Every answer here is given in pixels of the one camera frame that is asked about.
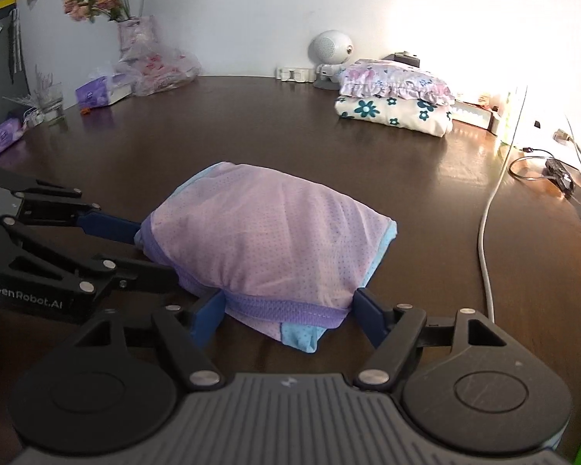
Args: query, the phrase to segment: power cord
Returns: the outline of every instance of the power cord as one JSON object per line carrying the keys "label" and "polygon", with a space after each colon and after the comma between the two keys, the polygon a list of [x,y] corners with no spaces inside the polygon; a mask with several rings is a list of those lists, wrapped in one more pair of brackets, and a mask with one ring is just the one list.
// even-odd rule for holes
{"label": "power cord", "polygon": [[485,298],[486,298],[486,313],[488,315],[488,319],[495,323],[495,306],[493,302],[493,289],[491,288],[491,278],[488,274],[488,267],[486,266],[486,256],[484,252],[484,236],[486,230],[486,220],[488,218],[488,212],[491,209],[491,205],[493,204],[493,200],[497,195],[497,191],[499,190],[499,186],[504,179],[505,171],[508,169],[508,161],[510,159],[510,154],[512,153],[512,148],[514,147],[514,138],[517,135],[517,131],[519,130],[519,122],[521,122],[521,115],[523,113],[523,108],[525,107],[525,101],[527,99],[527,89],[528,86],[525,87],[525,95],[523,97],[523,103],[521,104],[521,112],[519,113],[519,119],[517,120],[517,125],[514,128],[514,133],[512,133],[512,142],[510,143],[510,147],[508,148],[508,153],[505,155],[504,163],[501,166],[501,171],[499,172],[499,178],[497,179],[497,183],[495,184],[495,188],[491,192],[491,195],[488,198],[486,203],[486,207],[482,212],[482,217],[480,219],[480,227],[478,228],[478,259],[480,260],[480,271],[482,272],[482,282],[484,284],[485,289]]}
{"label": "power cord", "polygon": [[[551,158],[555,159],[555,156],[551,152],[549,152],[548,150],[543,150],[542,148],[523,147],[523,148],[521,148],[521,151],[523,151],[525,153],[544,152],[544,153],[548,153],[551,156]],[[541,155],[524,155],[523,157],[519,157],[518,159],[515,159],[511,162],[510,166],[508,166],[508,173],[510,173],[514,178],[518,178],[519,180],[527,180],[527,181],[548,180],[549,178],[553,178],[551,175],[549,175],[549,176],[543,175],[542,177],[527,177],[525,175],[519,175],[518,173],[516,173],[515,171],[512,170],[514,165],[516,165],[517,163],[525,162],[526,160],[533,160],[533,159],[544,159],[545,161],[547,161],[548,158],[542,157]]]}
{"label": "power cord", "polygon": [[574,131],[573,131],[572,126],[570,124],[570,120],[568,120],[568,117],[565,114],[564,114],[564,117],[566,118],[566,122],[568,123],[568,128],[570,129],[570,134],[568,134],[565,131],[562,131],[561,129],[558,129],[553,138],[571,141],[572,144],[574,145],[574,151],[577,153],[577,158],[579,160],[579,163],[581,164],[581,147],[579,147],[579,144],[574,139]]}

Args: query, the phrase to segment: grey textured surface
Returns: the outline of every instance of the grey textured surface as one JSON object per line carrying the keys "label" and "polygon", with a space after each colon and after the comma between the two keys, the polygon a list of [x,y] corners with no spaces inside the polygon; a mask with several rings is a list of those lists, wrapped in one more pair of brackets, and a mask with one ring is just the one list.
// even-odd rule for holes
{"label": "grey textured surface", "polygon": [[24,451],[13,465],[564,465],[550,451],[511,460],[461,456],[416,435],[390,397],[349,387],[341,374],[237,374],[189,396],[137,446],[94,458]]}

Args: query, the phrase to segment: pink floral pillowcase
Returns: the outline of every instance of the pink floral pillowcase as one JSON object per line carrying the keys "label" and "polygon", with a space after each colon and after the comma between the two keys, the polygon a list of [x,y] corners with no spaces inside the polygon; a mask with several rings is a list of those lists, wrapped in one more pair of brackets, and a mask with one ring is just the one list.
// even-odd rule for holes
{"label": "pink floral pillowcase", "polygon": [[454,104],[454,95],[443,80],[394,61],[360,59],[339,73],[339,82],[343,96],[397,96],[442,107]]}

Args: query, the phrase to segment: white pillow with blue flowers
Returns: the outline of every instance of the white pillow with blue flowers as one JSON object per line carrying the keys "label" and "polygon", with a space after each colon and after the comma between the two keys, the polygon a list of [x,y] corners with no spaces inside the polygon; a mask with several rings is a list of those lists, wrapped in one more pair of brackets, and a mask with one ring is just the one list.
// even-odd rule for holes
{"label": "white pillow with blue flowers", "polygon": [[343,119],[405,127],[439,137],[452,130],[450,107],[433,105],[422,100],[404,100],[392,96],[361,99],[340,96],[336,99],[336,112]]}

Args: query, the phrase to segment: black circular pad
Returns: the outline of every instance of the black circular pad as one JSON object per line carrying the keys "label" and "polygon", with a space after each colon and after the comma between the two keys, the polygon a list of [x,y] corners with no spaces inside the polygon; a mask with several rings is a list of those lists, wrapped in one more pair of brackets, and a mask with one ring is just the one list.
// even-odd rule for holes
{"label": "black circular pad", "polygon": [[467,407],[480,412],[508,412],[527,399],[527,388],[516,377],[503,372],[473,372],[461,377],[454,391]]}
{"label": "black circular pad", "polygon": [[159,367],[112,348],[70,348],[15,385],[13,424],[26,444],[62,455],[102,455],[155,433],[177,391]]}

